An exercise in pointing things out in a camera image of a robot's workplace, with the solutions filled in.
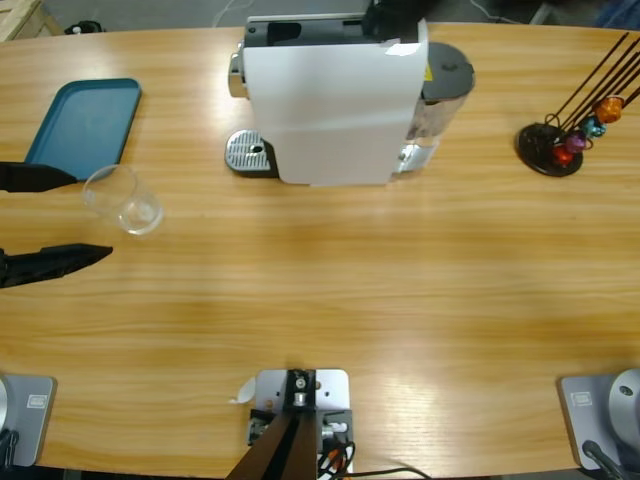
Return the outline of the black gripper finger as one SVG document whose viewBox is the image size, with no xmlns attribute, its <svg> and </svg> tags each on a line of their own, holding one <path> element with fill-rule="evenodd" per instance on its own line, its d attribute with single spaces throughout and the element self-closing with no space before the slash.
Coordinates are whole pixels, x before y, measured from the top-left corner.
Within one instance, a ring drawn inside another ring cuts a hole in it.
<svg viewBox="0 0 640 480">
<path fill-rule="evenodd" d="M 395 1 L 369 1 L 362 18 L 362 31 L 366 37 L 386 41 L 398 36 L 398 9 Z"/>
<path fill-rule="evenodd" d="M 61 278 L 99 262 L 112 252 L 109 246 L 81 243 L 19 255 L 8 255 L 1 250 L 1 288 Z"/>
<path fill-rule="evenodd" d="M 400 38 L 402 41 L 418 40 L 418 24 L 431 12 L 430 0 L 404 1 L 400 10 Z"/>
<path fill-rule="evenodd" d="M 1 190 L 9 193 L 38 193 L 56 189 L 78 180 L 60 169 L 40 164 L 1 163 Z"/>
</svg>

